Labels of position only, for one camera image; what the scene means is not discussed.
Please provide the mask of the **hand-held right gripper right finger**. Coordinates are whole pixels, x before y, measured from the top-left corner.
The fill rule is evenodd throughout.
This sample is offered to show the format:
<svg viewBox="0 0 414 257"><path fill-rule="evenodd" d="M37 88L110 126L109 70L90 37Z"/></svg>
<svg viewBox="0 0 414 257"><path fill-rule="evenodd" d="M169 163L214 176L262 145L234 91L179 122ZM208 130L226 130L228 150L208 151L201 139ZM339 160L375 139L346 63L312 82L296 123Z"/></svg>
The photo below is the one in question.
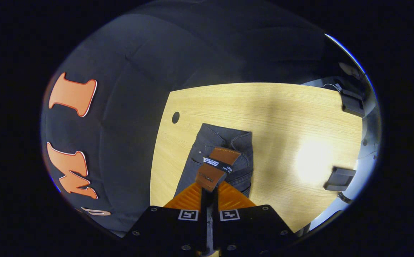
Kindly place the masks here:
<svg viewBox="0 0 414 257"><path fill-rule="evenodd" d="M270 205L256 205L222 182L214 191L212 245L220 256L272 256L297 236Z"/></svg>

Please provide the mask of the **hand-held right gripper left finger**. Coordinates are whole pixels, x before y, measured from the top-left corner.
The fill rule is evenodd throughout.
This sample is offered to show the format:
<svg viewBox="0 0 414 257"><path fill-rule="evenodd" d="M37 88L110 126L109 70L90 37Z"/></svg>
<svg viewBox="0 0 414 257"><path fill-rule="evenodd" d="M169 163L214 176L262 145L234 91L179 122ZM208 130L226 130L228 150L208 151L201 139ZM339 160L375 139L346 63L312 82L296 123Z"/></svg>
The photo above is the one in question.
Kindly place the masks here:
<svg viewBox="0 0 414 257"><path fill-rule="evenodd" d="M123 238L132 256L201 256L207 251L205 190L197 183L165 206L148 207Z"/></svg>

